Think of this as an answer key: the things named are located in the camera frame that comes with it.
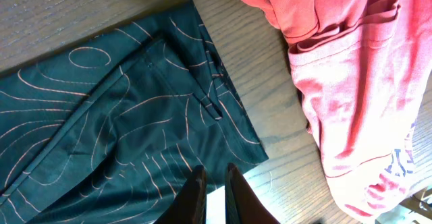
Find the clothing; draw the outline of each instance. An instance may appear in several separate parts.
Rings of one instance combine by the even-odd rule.
[[[145,223],[267,159],[193,2],[0,80],[0,223]]]
[[[336,204],[370,221],[403,200],[432,69],[432,0],[243,0],[288,44]]]

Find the wooden surface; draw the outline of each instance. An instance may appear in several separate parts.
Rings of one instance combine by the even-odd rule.
[[[56,53],[156,4],[172,2],[0,0],[0,72]],[[305,130],[280,32],[261,11],[239,0],[194,2],[271,158],[245,175],[260,200],[281,223],[357,223],[329,193],[319,151]],[[418,190],[432,179],[431,114],[429,83],[414,135]],[[220,196],[209,196],[209,223],[223,220]]]

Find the crumpled pink cloth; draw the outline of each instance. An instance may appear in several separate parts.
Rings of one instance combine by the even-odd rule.
[[[242,0],[288,44],[292,79],[336,204],[359,221],[408,194],[432,69],[432,0]]]

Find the wood grain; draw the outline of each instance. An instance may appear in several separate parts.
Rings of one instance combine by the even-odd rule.
[[[180,0],[0,0],[0,72],[176,2]],[[261,11],[239,0],[194,2],[271,158],[245,175],[260,200],[281,223],[357,223],[329,193],[319,151],[305,130],[280,32]],[[414,136],[419,189],[432,179],[431,113],[429,83]],[[220,223],[222,211],[223,203],[209,208],[209,223]]]

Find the pink garment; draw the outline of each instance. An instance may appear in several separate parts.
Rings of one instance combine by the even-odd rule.
[[[432,0],[243,0],[288,44],[336,204],[370,221],[411,185],[412,132],[432,69]]]

